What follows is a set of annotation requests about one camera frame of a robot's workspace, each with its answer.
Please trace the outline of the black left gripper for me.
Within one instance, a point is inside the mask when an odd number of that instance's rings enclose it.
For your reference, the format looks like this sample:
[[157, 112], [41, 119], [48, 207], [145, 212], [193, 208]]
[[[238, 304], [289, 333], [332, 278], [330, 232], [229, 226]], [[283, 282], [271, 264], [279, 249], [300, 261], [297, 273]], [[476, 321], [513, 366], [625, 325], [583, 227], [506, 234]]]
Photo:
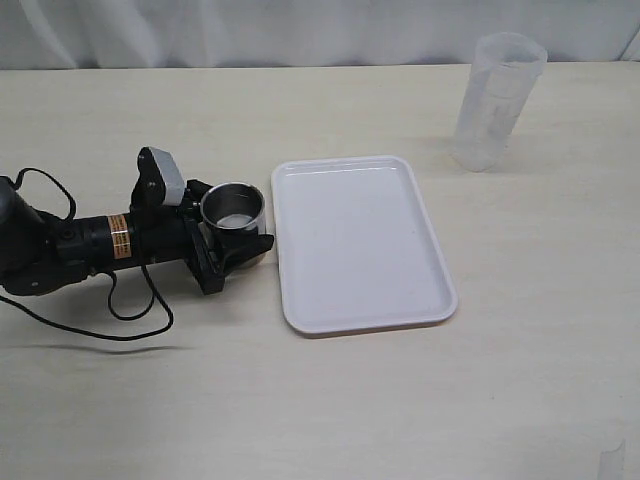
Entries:
[[131, 194], [130, 220], [139, 257], [149, 263], [182, 260], [205, 295], [223, 290], [222, 273], [258, 264], [274, 246], [271, 234], [232, 235], [221, 243], [222, 267], [201, 229], [200, 201], [213, 186], [197, 179], [187, 181], [182, 202], [163, 206], [165, 187], [149, 150], [137, 156], [138, 179]]

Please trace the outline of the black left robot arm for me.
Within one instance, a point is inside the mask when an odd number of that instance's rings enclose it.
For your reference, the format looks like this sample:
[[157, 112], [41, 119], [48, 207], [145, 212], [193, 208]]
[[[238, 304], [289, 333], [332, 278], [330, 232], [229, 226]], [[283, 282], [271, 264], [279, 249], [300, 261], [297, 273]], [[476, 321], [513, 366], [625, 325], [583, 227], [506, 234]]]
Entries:
[[76, 204], [59, 218], [19, 194], [25, 174], [1, 179], [1, 285], [16, 296], [37, 296], [99, 273], [182, 260], [204, 294], [273, 248], [263, 228], [261, 194], [235, 183], [219, 201], [221, 216], [241, 214], [243, 227], [218, 227], [205, 212], [215, 187], [184, 180], [172, 155], [146, 146], [128, 212], [79, 218]]

